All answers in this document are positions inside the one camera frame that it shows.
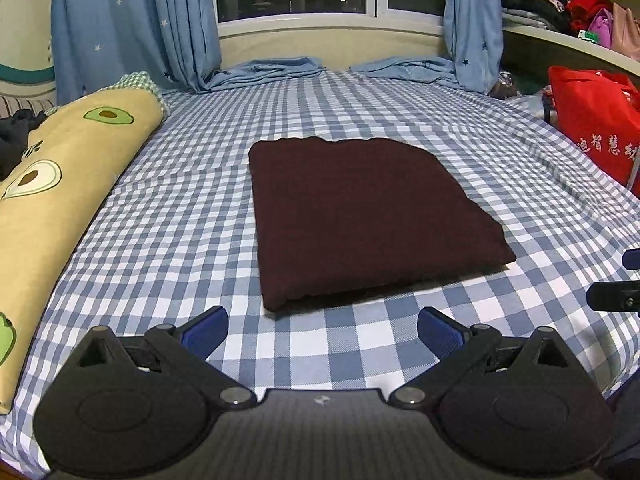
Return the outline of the blue star curtain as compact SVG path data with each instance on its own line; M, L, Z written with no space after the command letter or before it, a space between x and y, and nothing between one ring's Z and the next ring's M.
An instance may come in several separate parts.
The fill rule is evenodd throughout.
M503 54L501 0L445 0L442 26L457 85L489 93Z
M52 0L51 35L61 104L140 70L205 92L221 66L214 0Z

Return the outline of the right blue star curtain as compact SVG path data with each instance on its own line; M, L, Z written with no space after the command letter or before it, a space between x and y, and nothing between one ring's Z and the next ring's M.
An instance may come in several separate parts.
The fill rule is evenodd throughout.
M445 0L442 26L457 85L489 93L503 54L501 0Z

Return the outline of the red item on shelf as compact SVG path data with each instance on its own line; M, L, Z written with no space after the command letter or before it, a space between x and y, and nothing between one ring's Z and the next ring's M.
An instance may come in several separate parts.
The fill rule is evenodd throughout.
M570 14L570 29L575 35L587 29L602 9L612 11L611 0L568 0L566 10Z

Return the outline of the pink handbag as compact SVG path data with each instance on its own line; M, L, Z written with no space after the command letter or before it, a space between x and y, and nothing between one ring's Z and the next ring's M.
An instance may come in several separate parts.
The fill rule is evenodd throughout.
M593 18L588 32L597 36L597 44L632 60L640 60L640 23L630 9L617 3L612 11L601 9Z

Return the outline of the red fabric tote bag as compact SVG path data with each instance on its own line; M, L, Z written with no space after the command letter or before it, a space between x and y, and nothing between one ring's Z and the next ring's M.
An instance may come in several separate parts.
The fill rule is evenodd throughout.
M639 89L623 73L548 69L558 129L626 188L639 148ZM639 193L639 175L634 188Z

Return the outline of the left blue star curtain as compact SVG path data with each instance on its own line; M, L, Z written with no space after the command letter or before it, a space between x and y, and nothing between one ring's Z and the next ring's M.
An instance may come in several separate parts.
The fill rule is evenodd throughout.
M140 70L205 92L221 66L214 0L52 0L51 35L61 104Z

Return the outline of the dark navy clothes pile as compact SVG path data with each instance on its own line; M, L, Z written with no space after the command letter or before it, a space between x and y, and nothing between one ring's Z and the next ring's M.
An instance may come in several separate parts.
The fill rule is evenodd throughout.
M28 136L45 120L47 114L22 108L0 120L0 180L3 181L21 162L27 150Z

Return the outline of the green checked pillow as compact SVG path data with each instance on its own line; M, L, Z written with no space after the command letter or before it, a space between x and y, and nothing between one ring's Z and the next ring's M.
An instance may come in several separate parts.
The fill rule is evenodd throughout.
M122 89L143 90L151 93L152 96L154 96L154 98L157 100L158 104L160 104L160 109L163 113L163 119L166 119L169 116L170 109L163 97L162 90L160 90L160 87L154 81L152 81L149 73L145 70L140 70L140 72L134 72L121 76L119 80L114 84L103 87L100 89L100 91Z

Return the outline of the white curved wall shelf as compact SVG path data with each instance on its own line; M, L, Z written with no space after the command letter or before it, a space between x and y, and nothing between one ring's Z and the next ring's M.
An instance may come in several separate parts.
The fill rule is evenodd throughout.
M639 84L639 63L626 55L560 32L532 26L503 27L502 65L511 72L546 78L548 67L624 73Z

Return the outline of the maroon vintage league sweater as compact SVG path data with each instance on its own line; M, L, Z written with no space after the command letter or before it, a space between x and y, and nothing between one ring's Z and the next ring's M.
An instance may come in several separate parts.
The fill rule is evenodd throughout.
M502 225L423 148L280 139L256 142L248 162L272 313L474 278L516 259Z

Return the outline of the teal trimmed headboard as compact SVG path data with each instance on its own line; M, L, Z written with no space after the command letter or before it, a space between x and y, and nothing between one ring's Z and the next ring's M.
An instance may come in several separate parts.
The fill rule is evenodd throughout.
M1 65L1 117L11 117L18 110L35 114L56 107L56 84L52 66L41 70L21 70Z

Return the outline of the blue white checked bedsheet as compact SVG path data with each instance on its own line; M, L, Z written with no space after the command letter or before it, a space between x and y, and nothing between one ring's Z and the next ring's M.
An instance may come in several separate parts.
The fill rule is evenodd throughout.
M416 334L425 306L509 335L555 328L604 392L639 366L639 320L585 302L627 277L639 202L543 120L438 84L351 73L209 94L168 94L169 118L107 197L55 287L12 411L2 460L48 469L32 436L43 391L89 327L135 335L220 304L230 333L212 356L229 376L271 387L392 391L434 363ZM503 272L352 306L273 318L262 307L248 152L260 140L384 138L435 155L503 226Z

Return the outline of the silver metal chair frame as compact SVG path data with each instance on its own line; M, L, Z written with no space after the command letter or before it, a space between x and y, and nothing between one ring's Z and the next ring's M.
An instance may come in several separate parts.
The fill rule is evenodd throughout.
M634 188L634 182L636 182L640 169L640 153L638 152L634 155L634 163L631 167L631 172L629 175L628 182L626 184L626 188L631 191Z

